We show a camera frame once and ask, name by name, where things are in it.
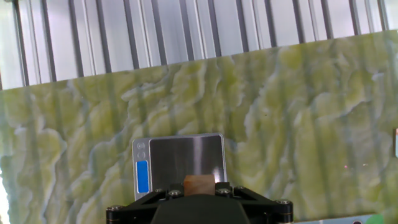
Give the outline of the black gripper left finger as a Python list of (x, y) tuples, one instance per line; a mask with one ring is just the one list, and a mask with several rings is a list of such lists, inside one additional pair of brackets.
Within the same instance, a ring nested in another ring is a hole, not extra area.
[(171, 184), (167, 189), (155, 189), (135, 202), (106, 209), (106, 224), (150, 223), (162, 203), (184, 196), (183, 184)]

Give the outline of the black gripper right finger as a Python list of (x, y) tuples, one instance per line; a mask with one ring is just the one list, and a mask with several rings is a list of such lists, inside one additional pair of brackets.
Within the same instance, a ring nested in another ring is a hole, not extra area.
[(233, 223), (292, 224), (294, 204), (287, 199), (271, 200), (242, 185), (229, 182), (215, 184), (215, 195), (226, 200), (217, 205)]

